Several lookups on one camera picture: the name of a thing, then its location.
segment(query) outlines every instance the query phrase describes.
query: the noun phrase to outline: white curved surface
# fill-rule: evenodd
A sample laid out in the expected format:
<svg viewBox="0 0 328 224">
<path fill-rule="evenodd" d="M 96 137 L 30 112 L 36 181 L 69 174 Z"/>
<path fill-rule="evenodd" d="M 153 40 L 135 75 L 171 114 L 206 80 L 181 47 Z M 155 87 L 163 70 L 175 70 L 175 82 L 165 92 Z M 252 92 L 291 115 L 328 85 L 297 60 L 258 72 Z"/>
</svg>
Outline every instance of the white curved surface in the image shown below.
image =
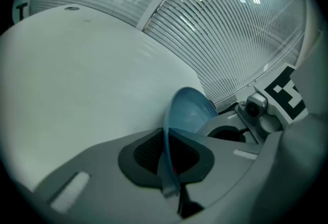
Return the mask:
<svg viewBox="0 0 328 224">
<path fill-rule="evenodd" d="M 30 190 L 87 147 L 161 127 L 194 70 L 163 45 L 105 13 L 46 10 L 0 37 L 2 147 Z"/>
</svg>

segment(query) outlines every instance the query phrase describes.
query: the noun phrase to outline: camera lens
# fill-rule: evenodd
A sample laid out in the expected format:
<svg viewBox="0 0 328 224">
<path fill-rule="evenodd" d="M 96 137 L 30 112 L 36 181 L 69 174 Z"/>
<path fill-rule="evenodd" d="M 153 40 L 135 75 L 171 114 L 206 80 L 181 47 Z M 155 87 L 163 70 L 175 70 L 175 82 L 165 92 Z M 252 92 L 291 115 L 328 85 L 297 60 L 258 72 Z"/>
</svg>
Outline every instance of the camera lens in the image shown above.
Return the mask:
<svg viewBox="0 0 328 224">
<path fill-rule="evenodd" d="M 246 110 L 247 110 L 247 113 L 252 117 L 257 116 L 259 113 L 258 106 L 254 103 L 249 103 L 246 106 Z"/>
</svg>

